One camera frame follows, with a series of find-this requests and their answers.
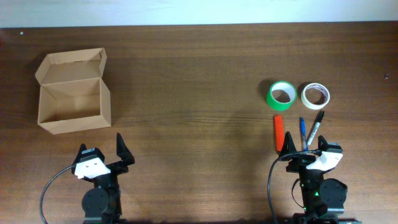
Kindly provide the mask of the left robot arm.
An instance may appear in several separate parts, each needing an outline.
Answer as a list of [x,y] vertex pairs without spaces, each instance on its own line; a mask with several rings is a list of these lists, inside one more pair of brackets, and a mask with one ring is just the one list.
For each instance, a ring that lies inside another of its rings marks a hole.
[[81,200],[85,223],[126,223],[121,218],[118,176],[129,172],[128,166],[134,164],[135,159],[120,133],[116,135],[116,155],[120,160],[106,165],[99,148],[88,149],[82,144],[73,161],[72,174],[94,185]]

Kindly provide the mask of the orange utility knife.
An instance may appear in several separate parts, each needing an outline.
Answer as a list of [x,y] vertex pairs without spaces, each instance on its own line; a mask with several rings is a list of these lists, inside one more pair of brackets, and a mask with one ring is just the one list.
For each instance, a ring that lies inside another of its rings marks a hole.
[[280,114],[274,115],[275,148],[277,152],[282,150],[284,144],[284,124]]

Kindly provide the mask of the brown cardboard box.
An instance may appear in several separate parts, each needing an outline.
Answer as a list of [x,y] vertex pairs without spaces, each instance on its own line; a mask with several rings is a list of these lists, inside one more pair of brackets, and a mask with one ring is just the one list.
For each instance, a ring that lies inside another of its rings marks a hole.
[[37,124],[51,134],[110,127],[106,61],[104,48],[47,54],[35,73],[40,84]]

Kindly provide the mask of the black white marker pen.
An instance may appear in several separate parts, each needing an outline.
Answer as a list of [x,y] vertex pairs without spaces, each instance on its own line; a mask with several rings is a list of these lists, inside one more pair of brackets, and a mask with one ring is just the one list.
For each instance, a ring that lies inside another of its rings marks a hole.
[[324,114],[325,114],[324,111],[321,111],[321,112],[318,113],[318,116],[317,116],[317,118],[316,118],[316,120],[315,120],[315,123],[314,123],[314,125],[313,125],[313,128],[312,128],[312,130],[311,130],[311,132],[310,132],[310,135],[309,135],[309,137],[308,137],[308,139],[307,139],[307,145],[308,145],[308,146],[311,145],[311,143],[313,142],[313,140],[314,140],[314,138],[315,138],[315,135],[316,135],[316,133],[317,133],[319,127],[320,127],[320,124],[321,124],[321,122],[322,122],[322,119],[323,119],[323,117],[324,117]]

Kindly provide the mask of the green tape roll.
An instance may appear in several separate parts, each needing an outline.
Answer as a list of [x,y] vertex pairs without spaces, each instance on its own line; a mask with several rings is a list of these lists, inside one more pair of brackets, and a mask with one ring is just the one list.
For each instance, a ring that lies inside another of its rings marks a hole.
[[297,98],[297,91],[293,84],[278,81],[271,85],[267,96],[267,104],[276,111],[285,111],[290,108]]

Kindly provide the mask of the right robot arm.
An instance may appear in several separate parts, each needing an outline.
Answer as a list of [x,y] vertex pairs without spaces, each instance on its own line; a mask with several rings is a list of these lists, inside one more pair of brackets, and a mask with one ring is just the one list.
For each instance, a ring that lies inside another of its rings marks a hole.
[[333,170],[343,157],[343,149],[337,143],[318,137],[314,151],[297,151],[287,132],[284,137],[280,161],[287,161],[287,172],[297,173],[304,210],[296,213],[291,223],[338,223],[344,213],[348,187],[337,179],[326,179],[324,174]]

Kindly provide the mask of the blue ballpoint pen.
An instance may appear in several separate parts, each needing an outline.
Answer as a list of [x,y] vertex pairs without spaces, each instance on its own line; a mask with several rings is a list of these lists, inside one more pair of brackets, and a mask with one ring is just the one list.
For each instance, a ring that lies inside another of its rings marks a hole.
[[305,121],[302,117],[300,117],[300,134],[301,134],[301,140],[302,140],[302,150],[308,151]]

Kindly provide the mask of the cream masking tape roll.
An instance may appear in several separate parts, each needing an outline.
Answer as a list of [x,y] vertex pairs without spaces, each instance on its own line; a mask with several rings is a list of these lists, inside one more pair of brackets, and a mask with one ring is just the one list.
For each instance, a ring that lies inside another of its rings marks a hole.
[[309,83],[301,92],[302,103],[311,110],[324,108],[331,99],[331,95],[326,86],[320,83]]

